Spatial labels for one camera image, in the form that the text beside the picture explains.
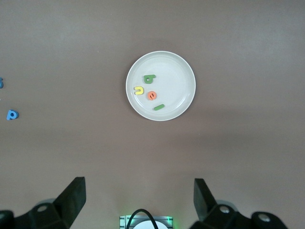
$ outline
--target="black cable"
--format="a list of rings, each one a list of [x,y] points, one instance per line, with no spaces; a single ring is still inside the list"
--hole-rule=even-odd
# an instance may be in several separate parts
[[[149,219],[151,220],[151,222],[152,222],[152,225],[153,225],[154,229],[159,229],[158,226],[157,226],[156,221],[155,221],[154,218],[153,218],[153,216],[152,216],[147,210],[145,210],[145,209],[138,209],[138,210],[136,210],[136,211],[130,216],[130,218],[129,218],[129,220],[128,220],[128,223],[127,223],[127,226],[126,226],[126,229],[129,229],[130,224],[132,223],[133,217],[134,217],[136,214],[138,214],[139,212],[143,212],[143,213],[145,213],[145,214],[148,216],[148,218],[149,218]]]

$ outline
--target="blue foam letter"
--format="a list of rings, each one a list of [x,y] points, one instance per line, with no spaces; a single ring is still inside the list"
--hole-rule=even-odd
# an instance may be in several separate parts
[[[18,118],[18,116],[19,116],[19,113],[17,111],[9,110],[6,120],[16,119],[16,118]]]

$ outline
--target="white plate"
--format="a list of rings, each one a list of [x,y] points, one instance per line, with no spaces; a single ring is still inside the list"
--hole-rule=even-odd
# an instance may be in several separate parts
[[[135,87],[142,87],[143,94]],[[126,93],[132,107],[145,118],[166,121],[181,115],[192,103],[196,81],[190,65],[167,51],[148,53],[138,59],[128,72]]]

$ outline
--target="screw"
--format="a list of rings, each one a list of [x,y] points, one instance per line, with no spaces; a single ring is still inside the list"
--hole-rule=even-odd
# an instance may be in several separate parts
[[[230,212],[229,208],[227,208],[226,206],[221,206],[219,209],[222,213],[225,213],[225,214]]]
[[[270,222],[270,218],[265,214],[259,214],[258,217],[261,221]]]

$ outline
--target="green foam piece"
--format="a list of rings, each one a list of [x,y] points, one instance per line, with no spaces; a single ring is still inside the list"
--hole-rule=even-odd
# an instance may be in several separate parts
[[[162,108],[164,108],[164,107],[165,107],[165,105],[164,105],[164,104],[161,104],[161,105],[159,105],[159,106],[156,106],[153,110],[159,111],[160,109],[162,109]]]
[[[144,83],[151,84],[154,78],[156,78],[156,75],[145,75]]]

